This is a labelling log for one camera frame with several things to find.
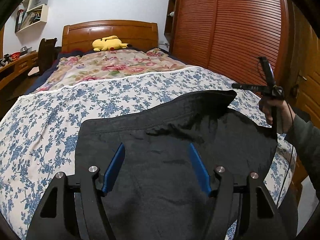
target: black cable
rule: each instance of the black cable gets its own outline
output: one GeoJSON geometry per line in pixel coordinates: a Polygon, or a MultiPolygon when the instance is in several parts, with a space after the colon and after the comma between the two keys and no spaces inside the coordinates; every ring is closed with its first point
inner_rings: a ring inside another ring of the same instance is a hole
{"type": "MultiPolygon", "coordinates": [[[[285,102],[287,103],[287,106],[288,106],[289,111],[290,111],[291,120],[292,120],[293,138],[295,139],[292,112],[291,112],[291,109],[290,109],[290,107],[289,107],[288,102],[287,102],[286,100],[285,100],[285,102]]],[[[276,205],[277,208],[278,208],[278,204],[279,204],[279,201],[280,201],[281,192],[282,192],[282,189],[283,189],[283,187],[284,187],[285,180],[287,179],[287,176],[288,176],[288,173],[289,173],[289,170],[290,170],[290,165],[291,165],[292,156],[293,156],[293,145],[292,145],[292,150],[291,150],[291,156],[290,156],[290,161],[289,161],[288,169],[287,169],[287,172],[286,172],[286,174],[285,174],[285,176],[284,176],[284,181],[283,181],[283,183],[282,183],[282,187],[281,187],[281,189],[280,189],[280,193],[279,193],[279,196],[278,196],[278,201],[277,201],[277,205],[276,205]]]]}
{"type": "Polygon", "coordinates": [[[260,72],[260,69],[259,69],[259,61],[258,61],[258,63],[257,63],[257,70],[258,70],[258,72],[259,72],[259,74],[260,74],[260,77],[262,78],[262,80],[264,81],[264,82],[267,82],[266,81],[266,79],[261,75],[261,72],[260,72]]]}

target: silver bolt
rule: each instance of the silver bolt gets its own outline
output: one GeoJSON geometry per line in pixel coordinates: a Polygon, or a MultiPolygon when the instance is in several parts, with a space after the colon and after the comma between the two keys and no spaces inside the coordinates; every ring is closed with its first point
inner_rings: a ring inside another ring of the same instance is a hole
{"type": "Polygon", "coordinates": [[[216,170],[217,172],[220,172],[220,173],[223,173],[226,171],[226,169],[223,166],[218,166],[216,170]]]}
{"type": "Polygon", "coordinates": [[[56,178],[57,179],[61,179],[63,177],[63,172],[62,171],[59,171],[57,174],[56,174],[56,178]]]}
{"type": "Polygon", "coordinates": [[[250,173],[250,176],[251,176],[251,178],[253,178],[253,179],[259,178],[259,175],[258,175],[258,173],[256,173],[256,172],[251,172],[251,173],[250,173]]]}
{"type": "Polygon", "coordinates": [[[91,166],[91,167],[89,168],[89,171],[90,171],[90,172],[96,172],[97,169],[98,169],[97,166],[91,166]]]}

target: gray sleeve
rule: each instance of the gray sleeve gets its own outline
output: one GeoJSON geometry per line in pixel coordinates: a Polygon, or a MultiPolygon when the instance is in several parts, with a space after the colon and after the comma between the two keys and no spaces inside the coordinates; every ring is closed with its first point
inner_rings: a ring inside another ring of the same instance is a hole
{"type": "Polygon", "coordinates": [[[296,148],[320,200],[320,130],[296,114],[286,140],[296,148]]]}

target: blue floral bedsheet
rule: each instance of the blue floral bedsheet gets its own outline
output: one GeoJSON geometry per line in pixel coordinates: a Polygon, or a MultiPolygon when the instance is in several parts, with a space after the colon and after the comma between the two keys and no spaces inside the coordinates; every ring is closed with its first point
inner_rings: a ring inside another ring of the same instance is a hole
{"type": "MultiPolygon", "coordinates": [[[[0,122],[0,211],[21,239],[51,178],[58,171],[74,174],[74,156],[81,123],[141,112],[182,94],[230,90],[233,81],[201,67],[164,73],[82,82],[59,90],[22,96],[0,122]]],[[[259,97],[236,90],[229,106],[258,125],[267,126],[259,97]]],[[[278,148],[264,183],[276,201],[288,168],[291,145],[278,136],[278,148]]],[[[284,197],[292,172],[287,177],[284,197]]],[[[226,239],[232,238],[236,223],[226,239]]]]}

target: black chair backrest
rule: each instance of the black chair backrest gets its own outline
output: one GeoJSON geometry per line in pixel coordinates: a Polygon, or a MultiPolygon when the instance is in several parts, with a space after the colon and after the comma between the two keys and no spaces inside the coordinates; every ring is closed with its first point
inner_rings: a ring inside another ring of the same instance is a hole
{"type": "Polygon", "coordinates": [[[49,69],[52,63],[55,61],[55,45],[57,38],[46,40],[42,39],[38,49],[38,66],[39,74],[42,75],[47,69],[49,69]]]}

